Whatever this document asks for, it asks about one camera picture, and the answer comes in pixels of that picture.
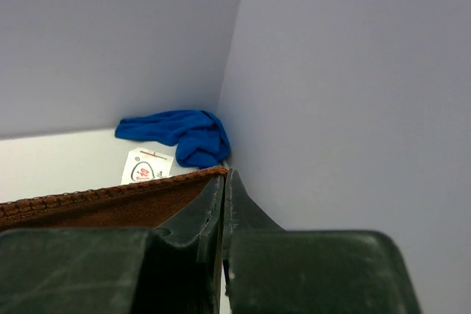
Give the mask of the blue towel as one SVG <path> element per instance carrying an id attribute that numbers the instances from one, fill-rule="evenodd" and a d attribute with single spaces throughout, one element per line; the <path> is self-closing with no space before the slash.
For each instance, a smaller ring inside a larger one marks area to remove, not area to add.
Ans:
<path id="1" fill-rule="evenodd" d="M 204 110 L 171 110 L 125 118 L 116 127 L 115 137 L 174 146 L 176 161 L 184 168 L 217 166 L 231 152 L 223 124 L 213 113 Z"/>

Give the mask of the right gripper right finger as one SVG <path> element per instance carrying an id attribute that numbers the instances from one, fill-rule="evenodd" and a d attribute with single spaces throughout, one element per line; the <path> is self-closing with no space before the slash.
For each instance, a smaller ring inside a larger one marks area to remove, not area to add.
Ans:
<path id="1" fill-rule="evenodd" d="M 225 180 L 222 259 L 233 313 L 420 313 L 395 242 L 373 230 L 288 231 Z"/>

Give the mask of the brown towel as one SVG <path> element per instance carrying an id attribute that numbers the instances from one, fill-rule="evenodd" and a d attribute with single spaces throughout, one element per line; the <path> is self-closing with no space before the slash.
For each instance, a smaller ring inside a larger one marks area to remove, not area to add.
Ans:
<path id="1" fill-rule="evenodd" d="M 148 182 L 119 185 L 1 204 L 1 231 L 58 227 L 157 227 L 188 206 L 222 166 Z"/>

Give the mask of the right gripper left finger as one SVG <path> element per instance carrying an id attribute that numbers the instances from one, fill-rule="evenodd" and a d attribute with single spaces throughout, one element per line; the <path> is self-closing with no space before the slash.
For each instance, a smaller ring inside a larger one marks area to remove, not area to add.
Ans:
<path id="1" fill-rule="evenodd" d="M 1 231 L 3 313 L 217 313 L 224 178 L 157 227 Z"/>

